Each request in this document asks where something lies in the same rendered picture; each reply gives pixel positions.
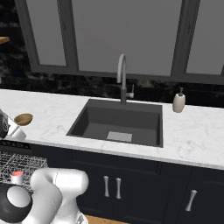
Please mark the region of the brown wooden bowl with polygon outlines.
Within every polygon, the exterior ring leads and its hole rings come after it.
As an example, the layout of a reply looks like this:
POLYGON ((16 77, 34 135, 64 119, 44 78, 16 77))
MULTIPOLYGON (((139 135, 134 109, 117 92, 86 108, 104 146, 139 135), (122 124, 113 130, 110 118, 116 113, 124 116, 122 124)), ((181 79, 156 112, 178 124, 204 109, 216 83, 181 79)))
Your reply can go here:
POLYGON ((14 118, 14 122, 19 126, 26 126, 32 121, 32 114, 21 114, 14 118))

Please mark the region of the dark grey sink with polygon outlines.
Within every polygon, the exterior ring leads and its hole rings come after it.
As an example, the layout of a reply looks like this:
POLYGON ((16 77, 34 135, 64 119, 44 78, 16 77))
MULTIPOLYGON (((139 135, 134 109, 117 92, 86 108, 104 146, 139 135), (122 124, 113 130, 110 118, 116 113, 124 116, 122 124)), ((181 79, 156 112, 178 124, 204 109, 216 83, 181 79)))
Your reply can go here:
POLYGON ((67 135, 163 147, 162 106, 89 99, 67 135))

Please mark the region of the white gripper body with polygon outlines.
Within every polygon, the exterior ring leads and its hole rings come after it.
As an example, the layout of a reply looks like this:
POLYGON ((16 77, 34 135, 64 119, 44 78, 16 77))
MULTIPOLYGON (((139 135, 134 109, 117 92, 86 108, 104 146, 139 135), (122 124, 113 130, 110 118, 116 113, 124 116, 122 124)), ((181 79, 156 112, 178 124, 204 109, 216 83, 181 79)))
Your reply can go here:
POLYGON ((20 127, 14 123, 14 121, 9 117, 8 118, 9 132, 7 134, 8 137, 15 138, 17 140, 25 140, 26 134, 20 129, 20 127))

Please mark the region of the dark cupboard door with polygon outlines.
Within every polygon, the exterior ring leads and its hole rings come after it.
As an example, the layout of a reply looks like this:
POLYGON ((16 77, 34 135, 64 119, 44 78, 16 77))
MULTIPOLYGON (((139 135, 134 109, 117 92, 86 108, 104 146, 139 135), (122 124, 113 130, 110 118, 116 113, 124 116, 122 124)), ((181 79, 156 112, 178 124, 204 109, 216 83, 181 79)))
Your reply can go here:
POLYGON ((224 183, 189 181, 177 224, 224 224, 224 183), (191 212, 187 212, 191 190, 197 194, 191 212))
POLYGON ((151 175, 115 171, 114 218, 130 224, 168 224, 172 184, 151 175), (121 182, 121 199, 116 198, 116 178, 121 182))
POLYGON ((113 218, 113 184, 112 171, 108 168, 75 164, 74 169, 84 171, 88 175, 87 190, 77 198, 80 210, 87 215, 101 218, 113 218), (109 197, 104 196, 104 176, 108 176, 109 197))

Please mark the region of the dark drawer front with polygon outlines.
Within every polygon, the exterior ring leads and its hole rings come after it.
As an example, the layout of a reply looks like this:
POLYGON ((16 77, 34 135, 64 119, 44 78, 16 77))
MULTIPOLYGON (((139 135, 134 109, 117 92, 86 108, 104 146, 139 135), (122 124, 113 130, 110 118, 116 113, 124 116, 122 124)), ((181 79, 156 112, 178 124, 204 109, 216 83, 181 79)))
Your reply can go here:
POLYGON ((162 163, 161 176, 170 180, 193 183, 224 183, 224 171, 184 164, 162 163))
POLYGON ((83 150, 69 150, 67 154, 70 161, 114 166, 123 169, 152 172, 156 174, 160 174, 161 171, 160 162, 147 159, 123 157, 83 150))

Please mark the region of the grey framed window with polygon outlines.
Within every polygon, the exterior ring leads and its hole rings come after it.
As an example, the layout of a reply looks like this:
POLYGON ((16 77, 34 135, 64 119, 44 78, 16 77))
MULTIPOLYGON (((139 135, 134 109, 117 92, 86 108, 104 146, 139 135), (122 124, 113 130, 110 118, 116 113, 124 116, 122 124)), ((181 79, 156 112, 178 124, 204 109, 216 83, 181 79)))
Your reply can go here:
POLYGON ((34 73, 224 84, 224 0, 15 0, 34 73))

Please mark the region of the black dishwasher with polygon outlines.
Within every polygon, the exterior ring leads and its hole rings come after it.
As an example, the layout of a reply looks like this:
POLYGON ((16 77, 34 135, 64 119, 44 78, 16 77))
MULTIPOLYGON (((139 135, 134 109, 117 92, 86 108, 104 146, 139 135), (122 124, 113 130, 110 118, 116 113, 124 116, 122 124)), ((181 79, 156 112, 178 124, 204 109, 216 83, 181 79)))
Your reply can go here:
POLYGON ((31 147, 28 143, 2 140, 0 141, 0 151, 35 157, 32 155, 31 147))

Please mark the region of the white cup with red rim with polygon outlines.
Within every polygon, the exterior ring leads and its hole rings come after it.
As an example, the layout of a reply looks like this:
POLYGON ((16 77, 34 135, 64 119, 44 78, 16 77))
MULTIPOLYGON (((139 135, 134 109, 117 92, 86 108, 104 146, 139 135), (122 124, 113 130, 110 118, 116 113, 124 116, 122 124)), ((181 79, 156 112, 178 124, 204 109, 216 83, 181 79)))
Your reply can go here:
POLYGON ((14 171, 10 175, 10 182, 14 185, 21 186, 24 182, 24 173, 22 171, 14 171))

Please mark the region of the grey curved tap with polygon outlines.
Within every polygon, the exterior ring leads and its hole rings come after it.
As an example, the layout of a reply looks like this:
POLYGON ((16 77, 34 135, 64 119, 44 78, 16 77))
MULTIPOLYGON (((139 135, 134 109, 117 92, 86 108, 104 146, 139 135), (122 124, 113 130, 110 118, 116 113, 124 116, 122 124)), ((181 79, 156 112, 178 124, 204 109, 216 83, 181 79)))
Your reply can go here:
POLYGON ((121 104, 126 104, 127 98, 134 98, 134 90, 131 90, 130 93, 127 92, 126 88, 126 56, 124 53, 122 53, 118 60, 118 68, 117 68, 117 76, 116 76, 116 82, 121 83, 121 104))

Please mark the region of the cream soap dispenser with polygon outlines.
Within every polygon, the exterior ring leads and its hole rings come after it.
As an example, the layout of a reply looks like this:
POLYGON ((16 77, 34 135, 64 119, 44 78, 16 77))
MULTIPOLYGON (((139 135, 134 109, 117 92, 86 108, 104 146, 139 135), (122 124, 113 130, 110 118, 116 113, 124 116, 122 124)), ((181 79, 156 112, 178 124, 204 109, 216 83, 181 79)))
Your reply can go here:
POLYGON ((186 96, 183 93, 183 88, 179 88, 179 93, 175 94, 172 109, 176 113, 181 113, 183 111, 184 106, 186 105, 186 96))

